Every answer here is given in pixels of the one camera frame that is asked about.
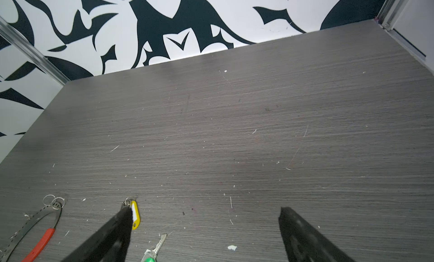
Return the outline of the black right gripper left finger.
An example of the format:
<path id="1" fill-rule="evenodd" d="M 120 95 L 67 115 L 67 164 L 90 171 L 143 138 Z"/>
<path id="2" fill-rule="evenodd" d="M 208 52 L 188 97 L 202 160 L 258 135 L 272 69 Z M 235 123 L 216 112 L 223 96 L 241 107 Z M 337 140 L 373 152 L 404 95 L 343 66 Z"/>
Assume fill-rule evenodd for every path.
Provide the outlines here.
<path id="1" fill-rule="evenodd" d="M 123 207 L 75 249 L 65 262 L 124 262 L 132 232 L 132 210 Z"/>

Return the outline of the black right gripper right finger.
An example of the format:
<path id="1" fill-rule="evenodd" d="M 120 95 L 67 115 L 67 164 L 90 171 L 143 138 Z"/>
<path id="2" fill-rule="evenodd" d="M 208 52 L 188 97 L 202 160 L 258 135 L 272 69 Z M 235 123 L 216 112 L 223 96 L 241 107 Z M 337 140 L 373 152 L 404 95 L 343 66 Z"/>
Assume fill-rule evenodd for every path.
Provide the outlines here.
<path id="1" fill-rule="evenodd" d="M 290 262 L 353 261 L 290 207 L 281 208 L 279 228 Z"/>

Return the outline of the yellow key tag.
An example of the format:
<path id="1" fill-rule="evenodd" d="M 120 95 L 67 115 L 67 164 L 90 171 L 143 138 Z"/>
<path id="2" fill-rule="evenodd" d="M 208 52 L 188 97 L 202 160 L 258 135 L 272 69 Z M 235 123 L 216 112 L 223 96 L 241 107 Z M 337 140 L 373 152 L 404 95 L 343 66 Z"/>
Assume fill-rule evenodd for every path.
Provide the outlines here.
<path id="1" fill-rule="evenodd" d="M 122 208 L 126 207 L 129 207 L 132 210 L 132 230 L 136 230 L 141 222 L 138 204 L 134 199 L 126 198 L 122 203 Z"/>

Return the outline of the green key tag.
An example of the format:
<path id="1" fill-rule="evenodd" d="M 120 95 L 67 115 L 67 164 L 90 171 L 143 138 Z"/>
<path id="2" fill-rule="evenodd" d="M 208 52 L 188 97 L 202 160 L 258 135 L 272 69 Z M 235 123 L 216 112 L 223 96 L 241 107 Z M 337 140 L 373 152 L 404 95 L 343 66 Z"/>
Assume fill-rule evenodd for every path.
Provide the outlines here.
<path id="1" fill-rule="evenodd" d="M 144 256 L 141 259 L 141 262 L 156 262 L 158 252 L 160 251 L 161 247 L 165 243 L 167 236 L 168 234 L 162 234 L 160 236 L 159 242 L 151 249 L 147 249 L 145 251 Z"/>

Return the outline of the red handled wire keyring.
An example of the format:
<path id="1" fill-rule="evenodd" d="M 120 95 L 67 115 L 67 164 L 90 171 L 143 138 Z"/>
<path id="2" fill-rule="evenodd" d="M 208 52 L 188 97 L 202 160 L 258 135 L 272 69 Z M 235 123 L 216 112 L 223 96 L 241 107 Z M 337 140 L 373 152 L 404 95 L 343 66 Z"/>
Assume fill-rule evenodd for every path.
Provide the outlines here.
<path id="1" fill-rule="evenodd" d="M 66 200 L 63 197 L 55 196 L 52 194 L 46 195 L 43 198 L 43 208 L 36 212 L 34 215 L 29 217 L 27 222 L 10 238 L 10 243 L 4 250 L 1 261 L 7 262 L 9 258 L 18 247 L 20 242 L 27 236 L 27 234 L 44 218 L 53 215 L 54 222 L 49 226 L 34 248 L 28 253 L 28 255 L 22 260 L 23 262 L 33 262 L 35 261 L 44 248 L 47 246 L 49 241 L 52 239 L 54 233 L 56 232 L 57 225 L 62 216 L 63 208 L 66 205 Z"/>

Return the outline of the aluminium corner frame post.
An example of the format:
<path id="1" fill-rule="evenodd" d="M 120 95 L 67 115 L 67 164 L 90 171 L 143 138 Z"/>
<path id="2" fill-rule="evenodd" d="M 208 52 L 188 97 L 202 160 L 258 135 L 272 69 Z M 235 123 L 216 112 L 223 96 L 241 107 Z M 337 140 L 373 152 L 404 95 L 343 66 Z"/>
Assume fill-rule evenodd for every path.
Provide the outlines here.
<path id="1" fill-rule="evenodd" d="M 1 37 L 15 46 L 27 59 L 34 63 L 41 71 L 56 80 L 61 86 L 70 82 L 70 79 L 52 64 L 40 51 L 15 28 L 1 17 Z"/>

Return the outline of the right aluminium corner post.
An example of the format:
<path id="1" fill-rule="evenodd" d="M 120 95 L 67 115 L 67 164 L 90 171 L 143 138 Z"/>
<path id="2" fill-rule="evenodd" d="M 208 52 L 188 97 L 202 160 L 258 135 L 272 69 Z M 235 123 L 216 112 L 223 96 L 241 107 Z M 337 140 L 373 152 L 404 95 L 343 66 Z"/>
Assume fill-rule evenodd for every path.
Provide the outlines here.
<path id="1" fill-rule="evenodd" d="M 375 20 L 386 31 L 394 29 L 410 0 L 385 0 Z"/>

